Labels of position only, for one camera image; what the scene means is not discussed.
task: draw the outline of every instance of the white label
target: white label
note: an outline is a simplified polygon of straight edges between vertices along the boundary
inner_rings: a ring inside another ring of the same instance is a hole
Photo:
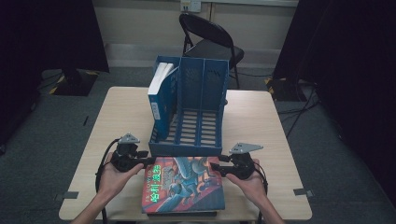
[[[151,103],[151,110],[155,119],[161,119],[160,110],[157,103]]]

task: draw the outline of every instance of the book cover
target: book cover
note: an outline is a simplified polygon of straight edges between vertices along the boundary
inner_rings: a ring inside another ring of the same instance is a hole
[[[177,68],[160,63],[148,88],[148,99],[158,139],[166,139],[177,108]]]
[[[157,157],[145,170],[144,214],[192,214],[225,209],[217,157]]]

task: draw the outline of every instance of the person's left hand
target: person's left hand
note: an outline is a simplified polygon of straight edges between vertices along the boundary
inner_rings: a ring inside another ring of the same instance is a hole
[[[123,173],[117,170],[110,162],[112,156],[112,152],[109,152],[107,155],[98,190],[98,194],[105,196],[108,201],[119,194],[128,180],[133,175],[136,175],[144,166],[143,163],[139,163],[133,169]]]

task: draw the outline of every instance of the white wall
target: white wall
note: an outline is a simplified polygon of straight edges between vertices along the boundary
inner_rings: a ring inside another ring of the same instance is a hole
[[[202,3],[199,16],[211,18],[246,52],[244,59],[273,58],[282,49],[297,0],[213,0]],[[102,38],[106,44],[128,44],[151,48],[164,46],[181,52],[184,34],[178,23],[179,1],[93,0]]]

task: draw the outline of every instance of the chair leg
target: chair leg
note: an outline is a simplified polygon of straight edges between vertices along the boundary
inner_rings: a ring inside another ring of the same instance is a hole
[[[235,71],[236,88],[239,90],[239,78],[238,78],[238,70],[236,66],[233,68],[233,70]]]

